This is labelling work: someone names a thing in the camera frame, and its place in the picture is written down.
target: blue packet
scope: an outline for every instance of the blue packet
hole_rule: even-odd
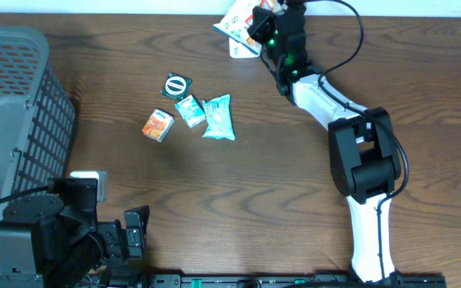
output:
[[[209,102],[202,101],[202,107],[206,112],[206,120],[209,124],[206,133],[202,137],[236,139],[232,129],[230,104],[230,94],[212,99]]]
[[[181,114],[188,127],[193,128],[197,126],[200,122],[206,119],[206,115],[197,101],[190,95],[184,98],[181,102],[175,104],[175,108]]]

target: white wall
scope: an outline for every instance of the white wall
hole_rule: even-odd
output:
[[[0,12],[225,14],[235,0],[0,0]],[[348,0],[364,16],[461,17],[461,0]],[[308,4],[307,14],[351,14],[332,2]]]

